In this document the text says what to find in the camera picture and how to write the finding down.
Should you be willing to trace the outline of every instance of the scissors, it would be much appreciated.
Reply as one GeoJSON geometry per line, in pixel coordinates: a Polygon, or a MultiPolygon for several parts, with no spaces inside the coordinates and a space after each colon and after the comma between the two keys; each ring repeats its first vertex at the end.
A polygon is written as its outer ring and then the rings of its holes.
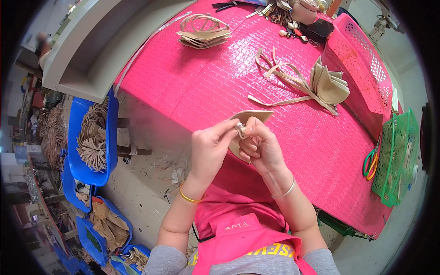
{"type": "Polygon", "coordinates": [[[382,133],[379,135],[376,147],[371,150],[371,152],[365,157],[365,161],[363,162],[362,172],[363,176],[366,177],[367,180],[371,180],[376,174],[376,170],[378,169],[378,148],[381,141],[381,136],[382,133]]]}

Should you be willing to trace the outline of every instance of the pink work table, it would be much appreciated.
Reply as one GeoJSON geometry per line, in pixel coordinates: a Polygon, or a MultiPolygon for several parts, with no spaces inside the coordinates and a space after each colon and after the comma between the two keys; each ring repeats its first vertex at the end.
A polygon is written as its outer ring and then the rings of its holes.
{"type": "MultiPolygon", "coordinates": [[[[275,46],[278,61],[294,64],[308,81],[323,46],[314,48],[299,39],[281,37],[282,27],[264,17],[246,19],[255,5],[215,13],[211,7],[215,2],[200,0],[179,15],[211,13],[229,24],[232,35],[227,43],[204,50],[185,47],[177,41],[179,20],[148,41],[121,90],[192,132],[242,110],[274,111],[266,125],[277,135],[286,164],[304,194],[321,210],[377,238],[392,208],[381,203],[371,191],[373,181],[363,177],[364,158],[375,144],[360,123],[340,105],[335,117],[314,100],[263,108],[247,99],[253,95],[273,103],[304,95],[273,75],[264,77],[255,62],[259,47],[271,60],[275,46]]],[[[256,173],[233,155],[225,161],[236,161],[241,171],[256,173]]]]}

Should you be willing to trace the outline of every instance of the gold bangle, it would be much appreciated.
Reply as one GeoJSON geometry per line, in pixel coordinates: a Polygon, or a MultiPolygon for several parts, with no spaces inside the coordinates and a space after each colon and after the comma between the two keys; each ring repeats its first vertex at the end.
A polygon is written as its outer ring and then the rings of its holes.
{"type": "Polygon", "coordinates": [[[185,200],[187,200],[187,201],[189,201],[189,202],[193,202],[193,203],[199,203],[199,202],[203,201],[203,200],[206,198],[206,193],[204,193],[204,194],[203,194],[203,197],[202,197],[201,200],[198,200],[198,201],[192,200],[192,199],[188,198],[187,196],[185,196],[185,195],[182,193],[182,186],[183,186],[183,183],[180,185],[180,194],[182,195],[182,197],[183,197],[185,200]]]}

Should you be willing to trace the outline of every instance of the gray t-shirt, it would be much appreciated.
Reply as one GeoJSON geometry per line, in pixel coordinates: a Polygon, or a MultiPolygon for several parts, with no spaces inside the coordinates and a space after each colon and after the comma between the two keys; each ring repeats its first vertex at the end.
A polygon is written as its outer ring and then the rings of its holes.
{"type": "MultiPolygon", "coordinates": [[[[293,248],[288,244],[274,243],[247,253],[228,263],[211,267],[211,275],[238,275],[244,273],[273,275],[300,275],[293,260],[293,248]]],[[[156,246],[151,251],[145,267],[146,275],[189,275],[197,263],[198,251],[187,259],[182,252],[171,246],[156,246]]],[[[303,256],[318,275],[339,275],[333,256],[328,249],[318,249],[303,256]]]]}

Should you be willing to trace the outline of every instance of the green plastic basket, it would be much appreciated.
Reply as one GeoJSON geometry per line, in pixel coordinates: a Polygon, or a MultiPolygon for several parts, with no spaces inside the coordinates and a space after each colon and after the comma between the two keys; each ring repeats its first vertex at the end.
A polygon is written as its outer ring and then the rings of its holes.
{"type": "Polygon", "coordinates": [[[391,170],[396,126],[397,116],[393,114],[392,118],[389,121],[385,122],[382,127],[382,141],[379,150],[378,169],[376,170],[373,185],[371,186],[373,192],[378,194],[382,198],[382,202],[384,202],[385,184],[391,170]]]}
{"type": "Polygon", "coordinates": [[[384,205],[399,205],[411,181],[419,140],[419,129],[410,108],[383,125],[379,163],[371,189],[384,205]]]}

